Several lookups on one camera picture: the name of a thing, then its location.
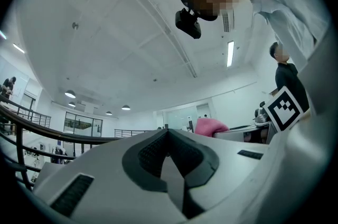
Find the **pink cushion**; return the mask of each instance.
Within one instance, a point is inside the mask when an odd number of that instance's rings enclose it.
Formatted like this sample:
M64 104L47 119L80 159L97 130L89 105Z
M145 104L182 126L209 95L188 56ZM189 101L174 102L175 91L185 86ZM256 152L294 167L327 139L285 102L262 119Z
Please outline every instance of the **pink cushion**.
M209 118L197 119L195 134L212 137L216 132L228 131L229 128L219 120Z

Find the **air vent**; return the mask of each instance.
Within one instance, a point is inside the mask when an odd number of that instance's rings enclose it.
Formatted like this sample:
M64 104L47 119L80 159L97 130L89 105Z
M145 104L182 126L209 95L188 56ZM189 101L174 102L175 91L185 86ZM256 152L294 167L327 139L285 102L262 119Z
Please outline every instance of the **air vent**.
M223 13L223 26L225 32L230 32L228 12Z
M222 14L224 32L231 32L234 30L234 12L233 10L227 10Z

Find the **window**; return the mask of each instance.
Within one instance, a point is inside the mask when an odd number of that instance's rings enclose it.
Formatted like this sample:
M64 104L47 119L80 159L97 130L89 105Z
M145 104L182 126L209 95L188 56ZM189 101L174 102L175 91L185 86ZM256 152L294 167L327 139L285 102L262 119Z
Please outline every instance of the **window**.
M28 109L34 109L35 99L33 97L28 96L27 94L24 94L21 99L21 106Z
M81 136L101 137L102 120L66 112L63 132Z

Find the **metal railing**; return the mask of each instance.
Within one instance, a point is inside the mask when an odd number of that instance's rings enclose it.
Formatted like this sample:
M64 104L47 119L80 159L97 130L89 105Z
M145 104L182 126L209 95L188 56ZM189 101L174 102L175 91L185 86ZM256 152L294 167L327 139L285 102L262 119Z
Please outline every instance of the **metal railing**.
M31 122L47 127L50 127L51 116L47 116L38 112L35 112L31 109L20 106L19 104L10 101L6 97L0 95L0 102L2 102L3 106L9 109L11 112L16 113L18 116L30 120Z
M102 138L102 137L87 137L80 136L75 134L66 134L59 131L55 131L44 126L38 125L32 120L27 120L21 117L19 114L16 114L10 111L8 108L0 105L0 117L5 118L7 121L11 123L0 123L0 137L6 140L7 142L16 146L17 153L17 161L10 158L9 156L4 155L7 160L10 168L13 172L20 172L22 179L17 177L17 180L25 184L25 186L31 190L31 187L34 186L34 183L28 180L27 170L31 170L34 172L40 172L41 169L33 166L29 166L25 164L24 160L24 150L35 153L37 155L48 156L51 158L61 159L61 160L74 160L76 157L74 156L66 156L66 155L57 155L48 153L45 151L37 150L34 148L27 147L23 144L23 130L27 130L29 132L36 133L40 136L57 139L59 141L71 142L81 144L81 152L84 153L84 144L89 144L90 148L93 145L100 145L102 143L111 142L118 140L119 138ZM11 131L6 131L5 126L11 127ZM15 140L12 140L8 137L8 132L15 133Z
M115 129L115 137L131 137L137 134L149 132L151 130L124 130L124 129Z

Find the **black panel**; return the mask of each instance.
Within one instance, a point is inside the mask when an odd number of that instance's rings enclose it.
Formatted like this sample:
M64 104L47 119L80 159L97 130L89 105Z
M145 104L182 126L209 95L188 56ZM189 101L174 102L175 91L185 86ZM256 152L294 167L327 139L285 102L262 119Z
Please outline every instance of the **black panel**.
M129 148L122 158L122 166L142 189L167 192L167 183L160 178L168 154L184 177L183 213L193 218L204 210L192 200L189 189L205 185L217 170L219 159L212 149L175 130L164 129Z
M246 157L258 159L258 160L260 160L263 156L263 154L261 153L255 153L255 152L250 152L250 151L245 151L245 150L239 151L238 154L246 156Z
M122 167L125 173L144 190L167 192L167 183L159 178L167 153L166 133L167 129L163 129L135 144L122 157Z
M51 208L66 217L71 216L94 178L80 174L53 202Z

